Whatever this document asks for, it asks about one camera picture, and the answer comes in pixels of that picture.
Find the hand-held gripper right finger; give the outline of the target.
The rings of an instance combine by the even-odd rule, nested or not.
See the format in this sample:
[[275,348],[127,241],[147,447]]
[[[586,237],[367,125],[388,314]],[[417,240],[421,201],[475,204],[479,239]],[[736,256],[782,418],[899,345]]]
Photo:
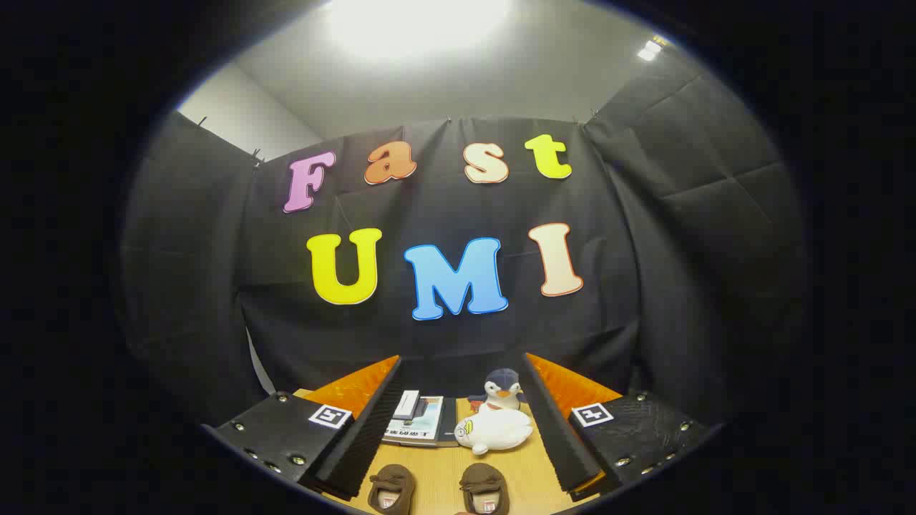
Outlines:
[[608,494],[657,475],[720,431],[645,383],[631,354],[614,368],[524,352],[522,387],[567,494]]

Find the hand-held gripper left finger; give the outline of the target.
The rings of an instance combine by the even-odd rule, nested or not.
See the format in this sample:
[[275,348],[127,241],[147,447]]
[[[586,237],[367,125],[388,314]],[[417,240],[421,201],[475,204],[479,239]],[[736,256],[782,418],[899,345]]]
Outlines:
[[282,484],[350,501],[398,408],[401,362],[389,356],[304,396],[277,391],[204,431]]

